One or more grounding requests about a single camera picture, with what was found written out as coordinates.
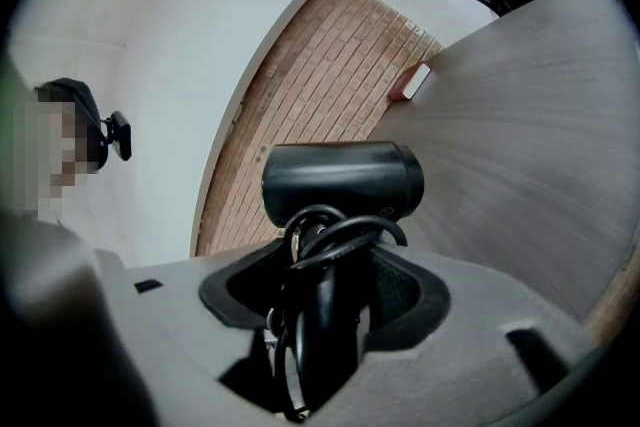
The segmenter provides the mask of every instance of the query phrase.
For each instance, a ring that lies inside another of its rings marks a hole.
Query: black hair dryer
[[[394,221],[416,209],[423,192],[420,164],[408,148],[392,142],[298,144],[272,149],[262,176],[262,195],[271,221],[278,227],[286,226],[285,246],[290,246],[292,226],[297,226],[298,261],[293,264],[292,258],[289,276],[300,265],[320,263],[313,271],[296,272],[295,279],[284,279],[279,310],[270,314],[278,320],[269,326],[278,336],[276,369],[280,371],[276,370],[276,376],[284,373],[284,349],[279,348],[289,346],[310,411],[321,407],[359,365],[357,326],[367,303],[370,256],[364,246],[357,249],[353,244],[363,237],[371,237],[370,243],[375,244],[379,232],[363,235],[347,225],[366,219],[374,222],[374,216],[378,224],[395,225]],[[320,214],[296,224],[305,211]],[[322,212],[338,212],[342,221],[335,222]],[[347,229],[338,234],[338,228]],[[329,241],[329,235],[339,236]],[[318,246],[336,253],[335,258],[310,258],[311,248]],[[342,258],[346,253],[351,255]],[[286,396],[286,383],[279,386]],[[285,415],[298,420],[295,413]]]

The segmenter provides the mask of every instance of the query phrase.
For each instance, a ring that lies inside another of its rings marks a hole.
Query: gray wooden surface
[[[634,247],[634,41],[616,0],[537,0],[436,56],[369,137],[422,164],[410,245],[507,272],[585,319]]]

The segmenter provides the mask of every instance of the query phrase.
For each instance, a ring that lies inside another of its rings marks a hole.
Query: brick wall
[[[273,239],[260,193],[269,148],[366,139],[395,78],[441,48],[377,0],[308,0],[247,90],[211,180],[196,254]]]

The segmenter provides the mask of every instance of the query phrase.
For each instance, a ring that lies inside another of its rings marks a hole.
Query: dark slot
[[[154,290],[156,288],[160,288],[162,283],[160,283],[156,279],[147,279],[145,281],[139,281],[134,285],[139,294],[144,294],[145,292],[149,292],[150,290]]]
[[[569,373],[555,351],[534,329],[511,331],[507,333],[507,339],[540,393],[549,391]]]

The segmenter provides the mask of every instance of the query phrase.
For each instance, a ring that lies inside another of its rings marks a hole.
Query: wood grain
[[[537,0],[430,66],[369,137],[422,164],[411,245],[502,270],[584,320],[640,214],[640,67],[617,1]]]

